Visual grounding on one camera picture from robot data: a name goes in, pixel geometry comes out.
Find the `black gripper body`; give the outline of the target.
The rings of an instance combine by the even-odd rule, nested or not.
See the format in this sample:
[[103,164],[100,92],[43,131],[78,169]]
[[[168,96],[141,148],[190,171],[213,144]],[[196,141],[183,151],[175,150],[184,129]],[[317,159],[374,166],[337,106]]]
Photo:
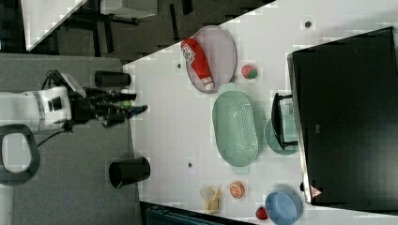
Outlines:
[[100,120],[106,113],[107,108],[101,108],[106,90],[82,87],[67,73],[60,74],[60,83],[68,90],[71,119],[68,125],[82,125],[89,120]]

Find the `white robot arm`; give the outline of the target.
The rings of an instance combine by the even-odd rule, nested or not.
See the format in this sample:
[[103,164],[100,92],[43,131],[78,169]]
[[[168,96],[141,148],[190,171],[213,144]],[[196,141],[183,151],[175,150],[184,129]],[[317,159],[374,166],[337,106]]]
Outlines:
[[147,110],[123,106],[135,93],[83,87],[72,76],[50,70],[39,90],[1,94],[1,183],[17,186],[32,179],[40,165],[35,136],[72,132],[76,125],[98,120],[105,128],[121,124]]

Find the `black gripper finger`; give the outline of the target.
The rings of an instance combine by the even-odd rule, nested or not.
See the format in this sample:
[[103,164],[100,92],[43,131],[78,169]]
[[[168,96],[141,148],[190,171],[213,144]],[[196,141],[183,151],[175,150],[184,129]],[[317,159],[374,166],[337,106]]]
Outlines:
[[135,93],[131,94],[131,93],[110,91],[107,93],[106,98],[112,102],[119,102],[119,101],[135,100],[137,98],[137,95]]
[[115,111],[108,112],[103,116],[102,125],[105,128],[111,128],[115,125],[124,123],[135,115],[145,112],[147,109],[147,105],[117,107]]

